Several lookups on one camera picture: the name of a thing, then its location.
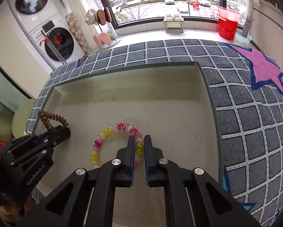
silver screw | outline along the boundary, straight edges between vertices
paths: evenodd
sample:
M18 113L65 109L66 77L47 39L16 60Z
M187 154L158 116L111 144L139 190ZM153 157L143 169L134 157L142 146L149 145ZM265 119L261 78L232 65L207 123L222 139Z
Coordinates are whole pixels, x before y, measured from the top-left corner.
M111 163L116 166L116 165L119 165L121 163L121 160L120 159L114 159Z
M81 176L81 175L84 175L85 172L86 172L86 171L85 171L84 168L79 168L79 169L76 170L75 173L76 173L77 175Z
M202 174L204 174L204 170L201 169L201 168L195 168L194 172L195 172L197 175L202 175Z
M159 163L162 164L162 165L166 165L166 164L168 164L168 162L169 161L166 158L159 159Z

pink star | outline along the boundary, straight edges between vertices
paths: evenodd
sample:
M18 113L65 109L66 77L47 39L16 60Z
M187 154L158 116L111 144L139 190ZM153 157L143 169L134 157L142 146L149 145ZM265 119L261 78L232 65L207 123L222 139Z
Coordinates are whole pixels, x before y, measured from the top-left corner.
M253 49L252 52L250 52L248 50L233 45L231 45L231 47L233 47L235 50L237 50L239 53L241 53L253 63L253 71L255 76L254 83L266 82L271 79L276 85L276 87L283 94L283 86L279 77L282 72L276 65L268 61L265 56L258 50Z

pink and yellow beaded bracelet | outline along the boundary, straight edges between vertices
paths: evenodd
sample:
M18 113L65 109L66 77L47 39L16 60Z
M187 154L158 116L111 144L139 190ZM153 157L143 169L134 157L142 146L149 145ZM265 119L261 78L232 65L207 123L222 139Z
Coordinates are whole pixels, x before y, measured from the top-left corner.
M144 152L144 140L142 139L141 133L139 133L138 130L134 128L134 126L131 126L129 124L119 123L105 129L94 141L94 145L92 146L91 156L90 156L91 163L93 164L94 169L100 167L98 162L99 161L98 153L105 138L116 131L128 131L130 135L133 135L135 137L134 166L136 165L137 162L141 160Z

washing machine door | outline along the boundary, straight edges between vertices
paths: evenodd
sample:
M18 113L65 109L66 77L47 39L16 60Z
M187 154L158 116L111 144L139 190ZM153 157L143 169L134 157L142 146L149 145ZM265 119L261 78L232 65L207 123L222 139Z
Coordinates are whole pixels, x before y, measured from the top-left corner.
M23 14L34 14L41 11L48 0L16 0L15 7Z
M65 60L72 55L74 50L74 41L71 33L68 30L61 27L56 27L49 32L47 36ZM59 61L47 44L45 44L45 50L51 59Z

washing machine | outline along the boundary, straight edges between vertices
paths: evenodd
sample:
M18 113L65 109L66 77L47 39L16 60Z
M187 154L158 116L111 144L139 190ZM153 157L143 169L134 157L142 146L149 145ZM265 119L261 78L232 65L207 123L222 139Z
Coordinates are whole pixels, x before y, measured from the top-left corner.
M7 0L7 3L26 35L58 13L52 0Z
M78 42L71 34L66 20L59 14L56 14L35 28L28 35L29 40L35 43L39 53L43 56L47 63L54 68L58 68L62 65L62 63L58 60L49 46L45 44L45 42L42 42L42 40L44 40L44 36L42 35L41 30L46 33L47 37L67 63L76 61L85 55Z

